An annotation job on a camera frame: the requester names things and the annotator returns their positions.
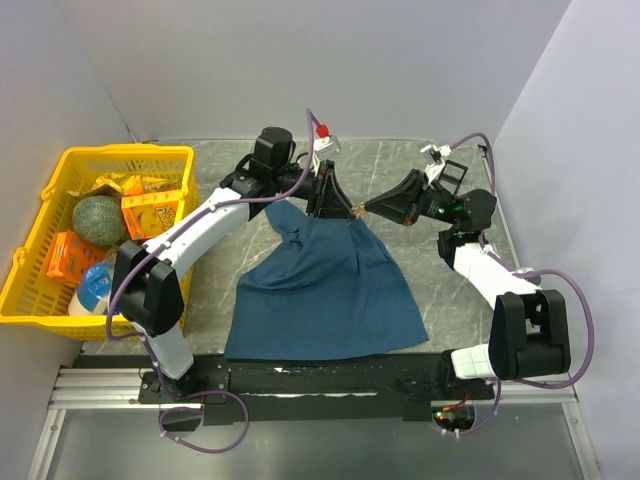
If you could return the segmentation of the blue t-shirt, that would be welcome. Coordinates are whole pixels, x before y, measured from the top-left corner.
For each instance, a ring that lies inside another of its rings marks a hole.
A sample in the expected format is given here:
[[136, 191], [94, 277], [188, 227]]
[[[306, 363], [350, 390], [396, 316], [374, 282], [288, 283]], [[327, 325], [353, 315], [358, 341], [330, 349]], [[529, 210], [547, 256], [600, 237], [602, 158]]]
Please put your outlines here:
[[226, 358], [343, 360], [427, 341], [400, 267], [363, 220], [309, 217], [288, 201], [266, 215], [282, 241], [238, 280]]

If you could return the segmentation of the aluminium frame rail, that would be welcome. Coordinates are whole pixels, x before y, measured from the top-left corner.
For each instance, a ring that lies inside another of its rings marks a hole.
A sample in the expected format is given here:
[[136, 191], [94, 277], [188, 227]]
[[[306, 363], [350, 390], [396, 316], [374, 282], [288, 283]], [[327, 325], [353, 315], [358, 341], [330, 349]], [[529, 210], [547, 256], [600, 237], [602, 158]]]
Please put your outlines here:
[[[65, 415], [71, 410], [139, 409], [163, 411], [180, 404], [164, 394], [145, 400], [150, 384], [142, 375], [150, 370], [138, 368], [61, 368], [48, 401], [49, 410], [27, 477], [45, 479], [61, 435]], [[504, 382], [499, 391], [501, 407], [542, 404], [562, 407], [582, 476], [600, 479], [601, 469], [580, 410], [575, 389], [544, 390], [516, 382]]]

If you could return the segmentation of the orange cracker box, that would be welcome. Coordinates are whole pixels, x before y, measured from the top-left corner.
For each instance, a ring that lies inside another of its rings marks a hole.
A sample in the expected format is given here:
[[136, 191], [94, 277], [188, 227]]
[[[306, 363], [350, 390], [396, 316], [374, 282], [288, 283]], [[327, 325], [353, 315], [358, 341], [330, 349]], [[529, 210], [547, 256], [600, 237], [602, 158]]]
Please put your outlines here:
[[131, 238], [147, 240], [169, 230], [175, 223], [181, 200], [180, 190], [124, 196], [121, 210]]

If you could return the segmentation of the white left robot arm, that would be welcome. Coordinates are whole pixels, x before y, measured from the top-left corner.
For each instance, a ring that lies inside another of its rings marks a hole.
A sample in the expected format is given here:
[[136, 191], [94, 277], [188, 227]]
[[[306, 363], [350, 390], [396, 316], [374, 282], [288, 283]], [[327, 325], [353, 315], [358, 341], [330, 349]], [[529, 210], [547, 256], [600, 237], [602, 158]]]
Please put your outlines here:
[[314, 216], [353, 216], [331, 160], [340, 150], [337, 137], [321, 124], [301, 157], [295, 147], [288, 130], [264, 128], [252, 152], [192, 213], [142, 245], [127, 241], [118, 249], [107, 312], [120, 312], [132, 324], [160, 386], [174, 401], [188, 401], [199, 387], [195, 358], [179, 325], [185, 308], [180, 282], [191, 267], [224, 236], [287, 197], [306, 200]]

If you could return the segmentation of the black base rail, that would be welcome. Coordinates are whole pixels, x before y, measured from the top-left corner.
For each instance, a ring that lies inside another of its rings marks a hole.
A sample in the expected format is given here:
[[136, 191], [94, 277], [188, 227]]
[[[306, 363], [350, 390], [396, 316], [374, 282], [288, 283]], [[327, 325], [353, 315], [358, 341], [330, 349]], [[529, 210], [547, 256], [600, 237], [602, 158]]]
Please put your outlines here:
[[232, 361], [199, 355], [180, 381], [142, 376], [138, 400], [201, 407], [207, 426], [258, 421], [400, 418], [429, 422], [439, 403], [491, 401], [483, 380], [460, 380], [447, 354], [385, 354], [332, 362]]

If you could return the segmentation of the green melon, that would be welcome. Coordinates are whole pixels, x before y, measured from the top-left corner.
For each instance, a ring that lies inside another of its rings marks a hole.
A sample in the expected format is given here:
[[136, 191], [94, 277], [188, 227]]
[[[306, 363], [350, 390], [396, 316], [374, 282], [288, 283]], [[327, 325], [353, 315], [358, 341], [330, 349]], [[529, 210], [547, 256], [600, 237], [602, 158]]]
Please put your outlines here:
[[87, 243], [107, 248], [120, 242], [126, 233], [126, 224], [120, 203], [103, 195], [80, 200], [72, 213], [74, 231]]

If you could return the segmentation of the yellow snack bag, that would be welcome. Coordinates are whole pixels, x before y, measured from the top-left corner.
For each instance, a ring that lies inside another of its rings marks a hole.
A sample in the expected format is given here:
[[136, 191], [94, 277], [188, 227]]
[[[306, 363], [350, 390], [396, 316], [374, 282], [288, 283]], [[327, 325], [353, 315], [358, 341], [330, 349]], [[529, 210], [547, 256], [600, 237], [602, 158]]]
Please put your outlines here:
[[76, 199], [91, 196], [136, 196], [173, 190], [178, 187], [176, 181], [141, 174], [109, 173], [99, 176], [90, 187], [76, 187], [67, 193]]

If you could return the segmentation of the yellow plastic basket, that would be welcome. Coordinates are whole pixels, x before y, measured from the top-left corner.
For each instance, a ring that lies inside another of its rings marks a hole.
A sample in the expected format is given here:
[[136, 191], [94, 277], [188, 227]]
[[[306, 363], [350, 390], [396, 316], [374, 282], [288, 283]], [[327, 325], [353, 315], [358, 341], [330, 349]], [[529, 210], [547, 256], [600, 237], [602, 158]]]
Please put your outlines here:
[[1, 322], [41, 328], [82, 341], [104, 340], [103, 316], [70, 316], [74, 290], [46, 274], [54, 237], [72, 226], [75, 201], [69, 193], [92, 186], [109, 173], [142, 174], [176, 181], [181, 190], [175, 221], [200, 204], [196, 154], [190, 146], [112, 144], [72, 147], [60, 157], [40, 194], [41, 208], [25, 244], [18, 248], [1, 292]]

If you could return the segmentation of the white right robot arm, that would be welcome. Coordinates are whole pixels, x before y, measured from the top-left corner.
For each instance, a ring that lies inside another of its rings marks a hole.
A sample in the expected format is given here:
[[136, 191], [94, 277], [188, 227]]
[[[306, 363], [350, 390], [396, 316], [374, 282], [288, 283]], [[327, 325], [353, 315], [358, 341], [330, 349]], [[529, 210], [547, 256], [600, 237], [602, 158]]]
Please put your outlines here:
[[437, 374], [439, 391], [452, 399], [468, 391], [472, 379], [524, 380], [563, 374], [571, 365], [563, 295], [509, 271], [485, 239], [496, 204], [486, 190], [452, 193], [412, 170], [399, 185], [363, 205], [365, 211], [404, 226], [422, 216], [449, 224], [438, 235], [440, 258], [493, 310], [488, 341], [451, 351], [451, 365]]

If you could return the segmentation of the white blue bottle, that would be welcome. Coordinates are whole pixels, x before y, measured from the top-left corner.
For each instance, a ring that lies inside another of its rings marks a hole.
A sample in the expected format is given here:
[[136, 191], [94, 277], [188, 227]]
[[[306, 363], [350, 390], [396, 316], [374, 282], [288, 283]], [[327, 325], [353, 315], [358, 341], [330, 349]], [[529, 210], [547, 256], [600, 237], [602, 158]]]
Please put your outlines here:
[[84, 274], [68, 306], [70, 316], [105, 315], [108, 309], [115, 263], [102, 261]]

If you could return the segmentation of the orange snack box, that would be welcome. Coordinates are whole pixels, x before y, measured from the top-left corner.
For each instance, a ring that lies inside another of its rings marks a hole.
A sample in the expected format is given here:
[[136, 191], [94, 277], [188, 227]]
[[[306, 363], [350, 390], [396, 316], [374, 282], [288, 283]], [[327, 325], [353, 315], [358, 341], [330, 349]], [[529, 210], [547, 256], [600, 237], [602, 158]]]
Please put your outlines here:
[[101, 262], [106, 251], [85, 242], [71, 230], [57, 233], [47, 276], [59, 283], [77, 287], [90, 267]]

